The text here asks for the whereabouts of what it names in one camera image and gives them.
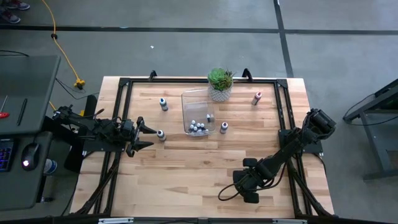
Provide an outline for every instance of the potted succulent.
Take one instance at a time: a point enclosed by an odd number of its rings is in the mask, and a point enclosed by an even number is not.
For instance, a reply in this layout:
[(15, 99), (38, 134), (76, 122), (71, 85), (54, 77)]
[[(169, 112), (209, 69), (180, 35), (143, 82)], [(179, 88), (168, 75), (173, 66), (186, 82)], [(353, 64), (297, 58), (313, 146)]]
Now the potted succulent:
[(209, 95), (216, 102), (223, 102), (231, 96), (231, 90), (234, 83), (234, 74), (231, 71), (222, 68), (214, 68), (207, 79), (209, 81)]

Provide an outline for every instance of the clear plastic container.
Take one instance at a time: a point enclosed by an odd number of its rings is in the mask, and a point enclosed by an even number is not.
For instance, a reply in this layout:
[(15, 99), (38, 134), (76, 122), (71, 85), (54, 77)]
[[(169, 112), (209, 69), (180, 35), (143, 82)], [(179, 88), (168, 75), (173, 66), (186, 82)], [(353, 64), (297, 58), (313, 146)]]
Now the clear plastic container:
[[(213, 101), (209, 97), (208, 90), (185, 91), (181, 95), (181, 100), (185, 133), (191, 136), (206, 136), (216, 129)], [(210, 122), (208, 122), (207, 115), (211, 116)], [(195, 126), (201, 123), (205, 127), (202, 128), (202, 131), (191, 130), (192, 121), (195, 121)]]

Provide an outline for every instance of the gray floor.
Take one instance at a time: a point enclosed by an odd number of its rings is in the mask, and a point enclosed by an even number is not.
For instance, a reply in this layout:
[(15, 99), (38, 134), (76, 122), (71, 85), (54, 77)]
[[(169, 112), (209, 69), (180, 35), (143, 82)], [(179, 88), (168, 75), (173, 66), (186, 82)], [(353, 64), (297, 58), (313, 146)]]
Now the gray floor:
[[(25, 25), (51, 24), (40, 1), (19, 12)], [(130, 27), (277, 28), (271, 0), (71, 0), (49, 1), (58, 25)], [(286, 29), (398, 29), (398, 4), (393, 0), (280, 0)], [(60, 54), (47, 31), (2, 30), (0, 49), (31, 55)], [(87, 82), (87, 93), (100, 90), (105, 75), (206, 75), (213, 67), (240, 74), (248, 67), (255, 77), (286, 77), (278, 34), (59, 32), (59, 42), (77, 72)], [(295, 77), (305, 79), (312, 107), (322, 108), (338, 129), (323, 143), (328, 183), (341, 217), (398, 222), (398, 178), (363, 182), (376, 170), (362, 127), (341, 122), (345, 111), (366, 95), (398, 78), (398, 36), (288, 35)], [(62, 60), (58, 78), (75, 81)], [(56, 84), (55, 106), (74, 104)], [(58, 151), (67, 152), (67, 147)], [(62, 160), (62, 153), (51, 155)], [(60, 215), (73, 191), (76, 175), (65, 170), (46, 186), (53, 205), (32, 210), (1, 212), (0, 220)]]

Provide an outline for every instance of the white planter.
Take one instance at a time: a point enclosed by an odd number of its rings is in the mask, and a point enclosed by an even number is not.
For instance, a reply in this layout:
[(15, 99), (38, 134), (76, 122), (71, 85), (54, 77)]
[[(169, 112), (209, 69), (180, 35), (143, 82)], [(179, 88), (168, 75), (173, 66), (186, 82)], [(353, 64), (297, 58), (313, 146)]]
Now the white planter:
[(231, 96), (231, 92), (232, 92), (232, 86), (233, 84), (224, 91), (219, 91), (213, 88), (213, 86), (209, 83), (209, 95), (211, 97), (211, 99), (215, 102), (224, 102), (226, 100), (229, 99), (229, 97)]

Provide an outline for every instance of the wooden tabletop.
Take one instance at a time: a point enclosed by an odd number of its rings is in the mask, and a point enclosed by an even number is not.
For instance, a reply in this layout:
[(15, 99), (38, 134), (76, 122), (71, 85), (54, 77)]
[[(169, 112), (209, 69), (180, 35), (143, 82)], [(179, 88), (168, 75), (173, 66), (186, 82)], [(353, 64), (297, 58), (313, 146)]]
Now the wooden tabletop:
[[(289, 78), (287, 81), (295, 123), (301, 127), (306, 112), (310, 109), (304, 81), (301, 78)], [(104, 77), (97, 110), (104, 108), (105, 111), (99, 118), (112, 117), (118, 82), (119, 77)], [(163, 130), (167, 140), (160, 142), (155, 134), (141, 134), (141, 140), (155, 144), (139, 151), (133, 158), (123, 153), (112, 216), (294, 217), (287, 173), (277, 187), (258, 192), (259, 204), (244, 203), (240, 195), (227, 202), (217, 199), (218, 192), (233, 182), (232, 172), (243, 168), (242, 159), (260, 159), (279, 150), (277, 132), (280, 127), (273, 86), (236, 83), (231, 98), (214, 105), (216, 126), (226, 121), (229, 126), (227, 133), (215, 131), (209, 136), (194, 138), (186, 135), (183, 130), (181, 94), (195, 89), (206, 89), (206, 84), (134, 84), (128, 118), (135, 121), (138, 116), (143, 116), (146, 125), (155, 130)], [(262, 92), (262, 98), (257, 106), (252, 106), (251, 100), (257, 91)], [(284, 114), (287, 114), (282, 91), (280, 95)], [(161, 97), (167, 100), (169, 110), (166, 112), (160, 108)], [(83, 161), (71, 212), (81, 208), (97, 187), (103, 157), (103, 152), (95, 152)], [(305, 154), (303, 164), (308, 187), (323, 207), (333, 213), (321, 162), (315, 156)], [(230, 188), (224, 192), (223, 197), (235, 193), (235, 189)], [(298, 193), (304, 211), (301, 191)], [(107, 193), (103, 197), (103, 207), (106, 196)]]

